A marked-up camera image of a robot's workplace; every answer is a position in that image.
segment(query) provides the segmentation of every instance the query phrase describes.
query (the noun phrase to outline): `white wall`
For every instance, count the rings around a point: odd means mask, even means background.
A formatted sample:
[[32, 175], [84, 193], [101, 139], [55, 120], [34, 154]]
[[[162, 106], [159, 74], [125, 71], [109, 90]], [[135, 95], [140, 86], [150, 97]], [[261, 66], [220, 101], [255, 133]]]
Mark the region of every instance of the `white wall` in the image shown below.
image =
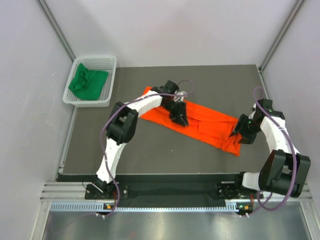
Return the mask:
[[307, 0], [265, 70], [297, 149], [311, 158], [308, 182], [320, 212], [320, 1]]
[[2, 0], [0, 29], [0, 238], [25, 240], [71, 114], [71, 60], [35, 0]]
[[74, 54], [120, 67], [260, 65], [296, 0], [46, 0]]

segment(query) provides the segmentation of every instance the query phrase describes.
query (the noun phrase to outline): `wire basket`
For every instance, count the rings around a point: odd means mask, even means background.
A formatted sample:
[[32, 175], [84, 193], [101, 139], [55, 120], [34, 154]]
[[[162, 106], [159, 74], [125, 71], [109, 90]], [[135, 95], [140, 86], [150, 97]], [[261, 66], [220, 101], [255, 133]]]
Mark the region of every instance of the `wire basket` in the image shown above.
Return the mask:
[[[89, 70], [98, 70], [108, 72], [108, 77], [103, 85], [100, 97], [98, 100], [82, 100], [76, 97], [70, 90], [69, 85], [72, 79], [75, 77], [79, 64], [83, 64]], [[108, 107], [110, 104], [112, 88], [115, 80], [117, 66], [117, 58], [114, 56], [85, 56], [77, 57], [66, 82], [66, 86], [63, 93], [63, 102], [66, 104], [73, 104], [79, 108], [92, 108], [92, 107]]]

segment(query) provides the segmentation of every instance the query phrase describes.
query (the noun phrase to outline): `green cloth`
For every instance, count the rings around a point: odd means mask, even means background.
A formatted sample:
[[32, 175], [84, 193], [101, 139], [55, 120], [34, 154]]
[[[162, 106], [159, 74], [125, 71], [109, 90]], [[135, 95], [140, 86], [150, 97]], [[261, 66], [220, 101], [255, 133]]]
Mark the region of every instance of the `green cloth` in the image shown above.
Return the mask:
[[108, 74], [107, 71], [89, 70], [80, 63], [69, 89], [79, 99], [98, 100]]

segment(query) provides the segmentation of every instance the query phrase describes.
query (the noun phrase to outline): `metal plate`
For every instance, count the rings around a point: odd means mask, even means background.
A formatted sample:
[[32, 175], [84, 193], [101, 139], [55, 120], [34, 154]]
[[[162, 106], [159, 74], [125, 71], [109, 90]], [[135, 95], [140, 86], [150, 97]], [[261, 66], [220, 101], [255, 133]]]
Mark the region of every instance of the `metal plate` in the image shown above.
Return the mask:
[[79, 218], [84, 214], [50, 212], [51, 230], [47, 224], [43, 240], [311, 239], [299, 202], [275, 212], [260, 210], [250, 218], [212, 212], [118, 212], [105, 220], [95, 215]]

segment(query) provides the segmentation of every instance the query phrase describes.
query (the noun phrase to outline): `metal frame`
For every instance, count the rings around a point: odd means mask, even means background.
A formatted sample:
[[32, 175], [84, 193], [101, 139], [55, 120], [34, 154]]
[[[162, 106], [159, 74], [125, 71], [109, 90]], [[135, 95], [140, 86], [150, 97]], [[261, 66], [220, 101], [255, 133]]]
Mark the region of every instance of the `metal frame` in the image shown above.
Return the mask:
[[[45, 0], [36, 0], [39, 7], [45, 14], [47, 20], [49, 21], [53, 31], [57, 35], [59, 41], [61, 42], [63, 48], [68, 54], [69, 58], [73, 61], [76, 56], [73, 53], [68, 41], [66, 40], [61, 28], [59, 27], [57, 21], [55, 20], [49, 6], [47, 5]], [[287, 20], [283, 24], [278, 36], [274, 40], [270, 50], [265, 56], [260, 67], [257, 67], [258, 74], [261, 79], [261, 83], [267, 98], [271, 98], [270, 91], [264, 77], [264, 70], [266, 69], [270, 59], [273, 54], [277, 50], [280, 42], [282, 41], [284, 35], [289, 29], [290, 25], [293, 23], [297, 13], [303, 6], [305, 0], [297, 0], [295, 5], [293, 6]], [[65, 139], [61, 148], [60, 158], [57, 161], [57, 168], [54, 174], [54, 179], [57, 178], [59, 173], [63, 172], [64, 164], [66, 161], [68, 148], [71, 140], [71, 135], [73, 131], [73, 127], [75, 124], [75, 119], [77, 115], [77, 107], [73, 107], [72, 113], [69, 119], [69, 124], [66, 129]], [[49, 211], [52, 205], [52, 202], [77, 202], [77, 203], [94, 203], [99, 202], [98, 200], [85, 200], [85, 191], [82, 183], [79, 182], [47, 182], [44, 187], [40, 197], [38, 211], [37, 211], [37, 219], [34, 223], [34, 228], [32, 229], [32, 233], [29, 239], [31, 240], [39, 240], [42, 239], [45, 226], [48, 220]], [[270, 202], [280, 202], [282, 201], [283, 196], [274, 194], [274, 196], [270, 199]], [[226, 202], [247, 202], [249, 200], [227, 200]], [[309, 229], [310, 235], [313, 240], [320, 240], [320, 218], [316, 209], [316, 206], [313, 202], [312, 195], [310, 193], [309, 187], [305, 184], [302, 194], [299, 198], [290, 198], [289, 201], [300, 202], [301, 209], [303, 211], [303, 215], [305, 217], [306, 225]], [[113, 200], [104, 200], [104, 203], [113, 203]]]
[[58, 37], [59, 41], [61, 42], [64, 50], [66, 51], [69, 58], [73, 62], [76, 59], [76, 56], [75, 56], [74, 52], [72, 51], [65, 35], [61, 31], [55, 17], [53, 16], [53, 14], [50, 10], [50, 8], [48, 7], [48, 4], [46, 3], [45, 0], [36, 0], [36, 2], [38, 3], [39, 7], [41, 8], [42, 12], [44, 13], [46, 19], [50, 23], [53, 31], [55, 32], [56, 36]]
[[265, 58], [262, 61], [261, 67], [259, 68], [262, 72], [266, 69], [270, 59], [274, 55], [275, 51], [277, 50], [279, 44], [281, 43], [283, 37], [285, 36], [286, 32], [288, 31], [289, 27], [293, 23], [294, 19], [296, 18], [299, 10], [302, 8], [303, 4], [306, 0], [297, 0], [290, 11], [289, 16], [287, 17], [286, 21], [284, 22], [279, 34], [275, 38], [271, 48], [269, 49], [268, 53], [266, 54]]

